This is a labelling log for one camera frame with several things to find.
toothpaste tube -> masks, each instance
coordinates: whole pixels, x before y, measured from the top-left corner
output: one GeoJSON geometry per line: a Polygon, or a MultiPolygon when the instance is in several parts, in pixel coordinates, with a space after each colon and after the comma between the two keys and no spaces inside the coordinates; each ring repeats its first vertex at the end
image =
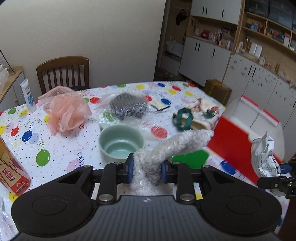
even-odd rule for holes
{"type": "Polygon", "coordinates": [[[29,86],[28,78],[26,78],[20,86],[22,87],[22,92],[24,93],[24,97],[26,100],[27,107],[29,112],[33,113],[36,110],[36,105],[33,100],[32,92],[29,86]]]}

ceramic cup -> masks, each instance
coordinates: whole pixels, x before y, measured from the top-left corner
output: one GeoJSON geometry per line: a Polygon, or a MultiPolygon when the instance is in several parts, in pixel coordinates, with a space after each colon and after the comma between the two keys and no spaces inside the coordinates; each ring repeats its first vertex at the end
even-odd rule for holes
{"type": "Polygon", "coordinates": [[[128,125],[100,125],[99,148],[106,163],[125,162],[130,153],[144,148],[145,136],[128,125]]]}

screw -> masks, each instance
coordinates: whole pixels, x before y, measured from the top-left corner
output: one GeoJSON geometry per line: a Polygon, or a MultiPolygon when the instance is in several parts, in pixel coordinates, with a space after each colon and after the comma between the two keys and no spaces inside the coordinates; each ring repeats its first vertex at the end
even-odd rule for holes
{"type": "Polygon", "coordinates": [[[108,202],[111,201],[113,199],[113,196],[111,194],[101,194],[99,196],[99,200],[102,202],[108,202]]]}
{"type": "Polygon", "coordinates": [[[194,196],[189,193],[184,193],[184,194],[180,195],[180,199],[188,202],[188,201],[192,201],[194,199],[194,196]]]}

chair backrest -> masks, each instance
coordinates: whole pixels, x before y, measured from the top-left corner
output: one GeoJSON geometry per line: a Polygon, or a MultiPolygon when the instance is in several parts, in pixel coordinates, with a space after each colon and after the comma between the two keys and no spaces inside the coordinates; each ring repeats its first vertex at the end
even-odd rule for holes
{"type": "Polygon", "coordinates": [[[52,89],[52,82],[50,80],[50,72],[53,71],[54,87],[56,87],[56,86],[58,86],[56,70],[59,69],[60,85],[64,86],[62,68],[65,67],[66,84],[67,84],[67,87],[70,87],[68,66],[71,66],[72,86],[75,86],[74,66],[77,66],[78,86],[81,86],[80,65],[84,66],[84,86],[89,88],[89,59],[86,57],[66,56],[66,57],[51,59],[51,60],[48,60],[48,61],[40,64],[36,68],[36,72],[37,72],[38,81],[40,84],[42,94],[46,93],[46,88],[45,88],[42,72],[45,72],[45,71],[47,72],[48,86],[49,86],[49,89],[51,90],[52,89]]]}

black handle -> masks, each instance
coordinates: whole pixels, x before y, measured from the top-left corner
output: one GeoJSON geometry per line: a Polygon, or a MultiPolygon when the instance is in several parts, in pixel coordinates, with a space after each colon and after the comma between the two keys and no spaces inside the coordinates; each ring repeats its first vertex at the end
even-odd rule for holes
{"type": "Polygon", "coordinates": [[[254,72],[253,72],[252,78],[254,77],[255,71],[256,71],[256,68],[254,69],[254,72]]]}
{"type": "Polygon", "coordinates": [[[248,73],[248,75],[250,74],[250,72],[251,72],[251,69],[252,69],[252,65],[251,65],[251,67],[250,67],[250,70],[249,70],[249,73],[248,73]]]}

